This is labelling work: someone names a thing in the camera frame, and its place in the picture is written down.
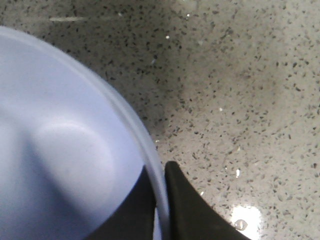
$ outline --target quartz countertop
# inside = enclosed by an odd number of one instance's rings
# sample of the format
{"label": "quartz countertop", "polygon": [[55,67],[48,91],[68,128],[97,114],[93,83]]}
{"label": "quartz countertop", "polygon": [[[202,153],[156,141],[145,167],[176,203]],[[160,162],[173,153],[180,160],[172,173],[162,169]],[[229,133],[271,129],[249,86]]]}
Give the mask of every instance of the quartz countertop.
{"label": "quartz countertop", "polygon": [[252,240],[320,236],[320,1],[3,0],[132,105],[163,161]]}

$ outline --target speckled countertop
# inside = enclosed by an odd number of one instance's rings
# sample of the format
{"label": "speckled countertop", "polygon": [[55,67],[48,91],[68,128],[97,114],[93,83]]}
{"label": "speckled countertop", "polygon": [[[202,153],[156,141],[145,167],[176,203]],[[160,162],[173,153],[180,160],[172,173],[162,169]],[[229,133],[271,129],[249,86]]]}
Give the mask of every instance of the speckled countertop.
{"label": "speckled countertop", "polygon": [[163,163],[242,233],[317,240],[319,12],[317,0],[3,0],[0,24],[105,78]]}

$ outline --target terrazzo surface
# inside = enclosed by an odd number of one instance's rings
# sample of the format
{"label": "terrazzo surface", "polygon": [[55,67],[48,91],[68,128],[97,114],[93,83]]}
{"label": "terrazzo surface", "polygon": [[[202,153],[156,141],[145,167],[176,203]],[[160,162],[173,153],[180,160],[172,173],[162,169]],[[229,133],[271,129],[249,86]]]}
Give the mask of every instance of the terrazzo surface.
{"label": "terrazzo surface", "polygon": [[3,0],[133,106],[252,240],[320,239],[320,1]]}

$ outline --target gray surface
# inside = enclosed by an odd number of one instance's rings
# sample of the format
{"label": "gray surface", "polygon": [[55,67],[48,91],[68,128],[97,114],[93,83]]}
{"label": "gray surface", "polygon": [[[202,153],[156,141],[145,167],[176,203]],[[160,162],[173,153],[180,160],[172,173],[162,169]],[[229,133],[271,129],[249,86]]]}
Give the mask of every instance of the gray surface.
{"label": "gray surface", "polygon": [[319,11],[316,0],[6,0],[0,23],[107,79],[163,163],[178,161],[247,236],[315,240]]}

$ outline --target black plastic object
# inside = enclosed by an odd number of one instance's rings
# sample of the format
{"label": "black plastic object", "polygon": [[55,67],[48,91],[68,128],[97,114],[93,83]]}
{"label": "black plastic object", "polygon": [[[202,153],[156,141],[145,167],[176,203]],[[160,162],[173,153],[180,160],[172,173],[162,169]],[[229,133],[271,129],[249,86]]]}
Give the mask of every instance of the black plastic object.
{"label": "black plastic object", "polygon": [[152,240],[156,201],[145,168],[119,206],[86,240]]}
{"label": "black plastic object", "polygon": [[249,240],[214,212],[174,161],[165,165],[173,240]]}

